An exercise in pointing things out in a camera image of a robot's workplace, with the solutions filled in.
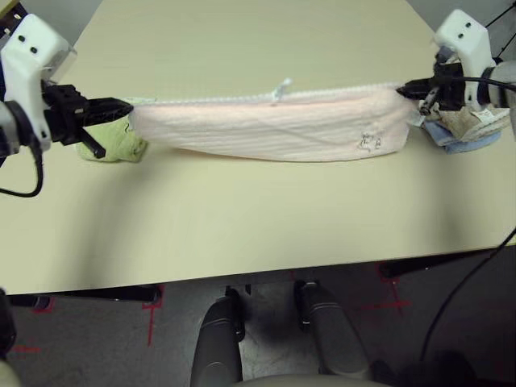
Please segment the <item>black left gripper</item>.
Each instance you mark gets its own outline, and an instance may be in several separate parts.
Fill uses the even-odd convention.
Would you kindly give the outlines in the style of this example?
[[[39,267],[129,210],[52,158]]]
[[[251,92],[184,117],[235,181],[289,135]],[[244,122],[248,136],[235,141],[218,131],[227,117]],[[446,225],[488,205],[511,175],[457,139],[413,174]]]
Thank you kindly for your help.
[[[73,85],[45,85],[43,99],[52,141],[64,146],[82,143],[97,159],[105,157],[106,149],[84,127],[112,123],[134,108],[118,98],[85,98]]]

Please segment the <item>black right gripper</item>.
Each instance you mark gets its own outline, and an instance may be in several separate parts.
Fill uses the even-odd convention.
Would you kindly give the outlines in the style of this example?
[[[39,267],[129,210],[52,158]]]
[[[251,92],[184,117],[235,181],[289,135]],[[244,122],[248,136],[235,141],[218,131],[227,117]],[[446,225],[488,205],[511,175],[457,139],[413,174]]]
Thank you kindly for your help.
[[[459,111],[464,106],[464,82],[456,80],[463,76],[462,65],[458,60],[436,62],[434,74],[428,78],[408,81],[400,86],[404,98],[419,98],[422,105],[419,113],[428,116],[431,108],[439,106],[443,111]]]

